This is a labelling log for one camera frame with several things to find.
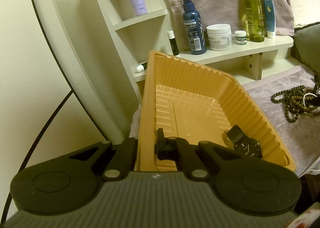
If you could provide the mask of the blue white tube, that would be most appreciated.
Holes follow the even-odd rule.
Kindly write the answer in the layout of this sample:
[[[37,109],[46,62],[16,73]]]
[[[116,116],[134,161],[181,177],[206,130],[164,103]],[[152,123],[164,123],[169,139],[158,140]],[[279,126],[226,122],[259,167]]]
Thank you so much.
[[[265,8],[266,30],[268,38],[276,37],[276,15],[273,0],[263,0]]]

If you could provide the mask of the black wrist watch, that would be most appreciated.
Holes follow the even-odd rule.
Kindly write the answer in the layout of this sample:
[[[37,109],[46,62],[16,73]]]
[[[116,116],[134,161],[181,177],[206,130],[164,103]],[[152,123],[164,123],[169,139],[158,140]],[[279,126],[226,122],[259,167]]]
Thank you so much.
[[[231,127],[226,135],[232,142],[235,151],[259,159],[263,157],[260,143],[248,137],[238,125]]]

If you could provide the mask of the green olive spray bottle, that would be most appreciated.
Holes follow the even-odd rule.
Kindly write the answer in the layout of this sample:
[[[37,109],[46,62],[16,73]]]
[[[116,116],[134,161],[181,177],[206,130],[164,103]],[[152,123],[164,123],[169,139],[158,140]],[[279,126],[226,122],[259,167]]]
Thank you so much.
[[[261,43],[265,39],[264,17],[261,0],[245,0],[249,39]]]

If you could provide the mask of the mauve fuzzy mat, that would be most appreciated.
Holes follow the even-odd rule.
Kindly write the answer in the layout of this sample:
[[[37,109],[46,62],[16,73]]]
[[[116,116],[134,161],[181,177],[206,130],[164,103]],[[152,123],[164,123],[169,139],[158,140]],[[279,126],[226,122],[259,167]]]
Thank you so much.
[[[295,123],[289,123],[284,116],[284,106],[271,102],[271,95],[299,85],[312,89],[313,75],[311,69],[298,65],[243,85],[279,133],[295,160],[295,173],[299,177],[319,174],[319,116],[304,114]]]

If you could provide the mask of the small green-label jar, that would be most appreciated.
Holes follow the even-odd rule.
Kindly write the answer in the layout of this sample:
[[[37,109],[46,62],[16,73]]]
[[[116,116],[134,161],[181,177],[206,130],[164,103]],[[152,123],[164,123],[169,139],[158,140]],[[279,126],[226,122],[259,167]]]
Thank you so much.
[[[245,45],[247,43],[247,33],[243,30],[237,30],[234,32],[235,41],[238,45]]]

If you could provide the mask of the small tube lying down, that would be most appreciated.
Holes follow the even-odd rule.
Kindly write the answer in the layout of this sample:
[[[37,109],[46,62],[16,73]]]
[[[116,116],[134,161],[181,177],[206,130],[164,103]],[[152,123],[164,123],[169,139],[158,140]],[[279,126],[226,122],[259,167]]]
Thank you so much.
[[[145,71],[148,67],[148,62],[144,62],[142,64],[139,64],[137,67],[136,67],[136,73],[141,73],[143,71]]]

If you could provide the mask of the white corner shelf unit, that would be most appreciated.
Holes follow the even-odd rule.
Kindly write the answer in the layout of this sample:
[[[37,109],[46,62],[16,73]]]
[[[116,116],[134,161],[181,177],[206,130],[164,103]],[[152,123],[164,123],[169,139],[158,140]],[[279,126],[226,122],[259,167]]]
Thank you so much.
[[[104,21],[126,74],[139,101],[142,100],[145,72],[136,72],[148,59],[149,51],[171,54],[167,31],[172,19],[166,0],[145,0],[148,13],[136,16],[130,0],[97,0]],[[211,66],[235,76],[246,84],[286,71],[298,62],[290,56],[293,39],[277,36],[262,43],[233,44],[227,51],[208,50],[192,55],[179,48],[180,57]]]

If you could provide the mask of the black white lip balm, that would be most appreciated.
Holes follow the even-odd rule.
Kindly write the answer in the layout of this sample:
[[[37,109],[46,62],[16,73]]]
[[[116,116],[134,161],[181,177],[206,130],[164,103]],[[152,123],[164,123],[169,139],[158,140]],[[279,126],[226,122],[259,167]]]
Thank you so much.
[[[170,46],[171,46],[171,49],[172,49],[172,54],[174,56],[179,55],[180,52],[178,50],[178,46],[177,46],[177,43],[176,43],[176,38],[175,38],[173,30],[168,31],[167,32],[167,36],[168,36],[168,39],[169,39],[169,42],[170,42]]]

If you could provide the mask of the grey-green cushion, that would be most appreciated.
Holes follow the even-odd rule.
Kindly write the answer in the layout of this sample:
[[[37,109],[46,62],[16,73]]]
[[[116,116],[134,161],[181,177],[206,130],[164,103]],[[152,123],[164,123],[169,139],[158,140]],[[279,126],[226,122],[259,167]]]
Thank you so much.
[[[295,28],[291,56],[319,75],[319,22]]]

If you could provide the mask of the orange plastic tray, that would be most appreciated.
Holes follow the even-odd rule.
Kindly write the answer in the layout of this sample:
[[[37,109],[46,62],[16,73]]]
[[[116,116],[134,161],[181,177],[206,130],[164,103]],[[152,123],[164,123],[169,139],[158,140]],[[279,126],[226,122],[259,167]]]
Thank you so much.
[[[265,113],[230,74],[183,58],[150,51],[138,137],[139,171],[174,171],[172,161],[156,156],[156,133],[195,145],[210,141],[224,146],[233,126],[262,148],[265,161],[291,171],[296,163]]]

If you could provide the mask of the white round mirror frame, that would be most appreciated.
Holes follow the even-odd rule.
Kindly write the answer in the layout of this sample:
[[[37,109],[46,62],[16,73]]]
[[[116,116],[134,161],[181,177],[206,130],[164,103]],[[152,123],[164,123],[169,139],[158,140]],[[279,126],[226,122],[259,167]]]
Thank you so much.
[[[43,36],[78,102],[102,136],[120,144],[125,136],[112,119],[76,53],[55,0],[31,0]]]

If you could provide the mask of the white cream jar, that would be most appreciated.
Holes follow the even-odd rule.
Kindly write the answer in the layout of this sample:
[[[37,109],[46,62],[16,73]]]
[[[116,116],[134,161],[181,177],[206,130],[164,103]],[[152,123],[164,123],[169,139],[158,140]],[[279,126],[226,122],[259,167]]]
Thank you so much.
[[[225,51],[232,47],[232,32],[229,24],[213,24],[206,27],[209,46],[213,51]]]

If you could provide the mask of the blue spray bottle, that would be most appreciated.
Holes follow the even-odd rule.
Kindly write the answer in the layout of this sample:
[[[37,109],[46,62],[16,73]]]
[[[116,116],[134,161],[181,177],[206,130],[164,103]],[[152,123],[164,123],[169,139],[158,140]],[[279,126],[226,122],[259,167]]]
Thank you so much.
[[[183,0],[183,23],[188,36],[189,46],[193,55],[207,51],[201,16],[192,0]]]

